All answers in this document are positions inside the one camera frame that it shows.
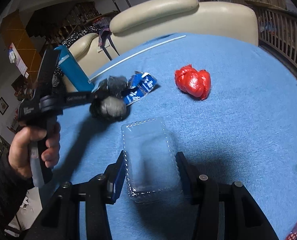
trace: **red plastic bag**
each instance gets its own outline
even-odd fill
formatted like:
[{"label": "red plastic bag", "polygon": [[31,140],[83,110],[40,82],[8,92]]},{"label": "red plastic bag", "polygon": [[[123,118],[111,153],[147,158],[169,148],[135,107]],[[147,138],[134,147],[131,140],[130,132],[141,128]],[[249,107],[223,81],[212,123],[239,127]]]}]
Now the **red plastic bag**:
[{"label": "red plastic bag", "polygon": [[175,84],[183,92],[204,100],[211,90],[211,76],[205,69],[197,71],[190,64],[175,71]]}]

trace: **clear plastic container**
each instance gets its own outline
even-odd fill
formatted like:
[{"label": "clear plastic container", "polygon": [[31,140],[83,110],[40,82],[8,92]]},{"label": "clear plastic container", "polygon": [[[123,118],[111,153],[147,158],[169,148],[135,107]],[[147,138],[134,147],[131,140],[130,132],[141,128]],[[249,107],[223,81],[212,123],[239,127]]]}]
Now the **clear plastic container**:
[{"label": "clear plastic container", "polygon": [[168,197],[179,188],[179,173],[162,117],[122,126],[128,193],[137,203]]}]

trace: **wooden railing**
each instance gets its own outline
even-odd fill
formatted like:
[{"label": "wooden railing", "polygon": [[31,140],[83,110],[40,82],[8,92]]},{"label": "wooden railing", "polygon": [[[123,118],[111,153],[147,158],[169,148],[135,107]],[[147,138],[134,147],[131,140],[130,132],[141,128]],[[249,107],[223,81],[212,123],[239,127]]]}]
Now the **wooden railing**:
[{"label": "wooden railing", "polygon": [[297,68],[297,16],[276,9],[253,6],[259,40],[282,54]]},{"label": "wooden railing", "polygon": [[62,21],[60,26],[55,28],[48,37],[50,42],[54,41],[57,45],[67,39],[75,31],[84,29],[84,24],[99,13],[94,7],[94,2],[77,3]]}]

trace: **black strap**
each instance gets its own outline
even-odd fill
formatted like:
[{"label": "black strap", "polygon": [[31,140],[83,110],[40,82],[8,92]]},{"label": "black strap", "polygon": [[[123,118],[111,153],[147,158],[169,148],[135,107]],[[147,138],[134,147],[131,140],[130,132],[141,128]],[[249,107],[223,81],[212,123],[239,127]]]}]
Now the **black strap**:
[{"label": "black strap", "polygon": [[112,60],[110,54],[108,53],[108,51],[107,51],[106,48],[105,48],[105,45],[102,45],[101,48],[102,48],[102,50],[104,51],[105,55],[108,57],[108,59],[109,59],[109,60]]},{"label": "black strap", "polygon": [[115,48],[115,45],[114,45],[114,43],[113,43],[113,41],[112,41],[112,39],[111,39],[111,34],[110,34],[109,36],[107,36],[107,39],[109,40],[109,42],[110,42],[112,48],[115,50],[115,52],[117,53],[117,55],[120,55],[120,54],[117,52],[117,50],[116,50],[116,48]]}]

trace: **screw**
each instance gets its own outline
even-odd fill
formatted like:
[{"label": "screw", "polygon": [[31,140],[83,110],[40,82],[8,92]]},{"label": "screw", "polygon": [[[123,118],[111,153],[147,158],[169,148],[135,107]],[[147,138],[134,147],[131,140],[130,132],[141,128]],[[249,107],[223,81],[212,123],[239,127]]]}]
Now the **screw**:
[{"label": "screw", "polygon": [[71,186],[71,185],[72,185],[71,182],[66,181],[66,182],[64,182],[64,183],[62,184],[62,187],[63,187],[63,188],[67,188],[67,187],[69,187],[69,186]]},{"label": "screw", "polygon": [[105,176],[103,173],[100,173],[100,174],[96,175],[95,178],[96,178],[97,180],[103,180],[103,179],[106,178],[106,176]]},{"label": "screw", "polygon": [[242,187],[243,186],[243,183],[237,180],[237,181],[234,182],[234,185],[236,187]]},{"label": "screw", "polygon": [[205,180],[208,180],[208,177],[207,175],[202,174],[199,176],[199,179],[205,181]]}]

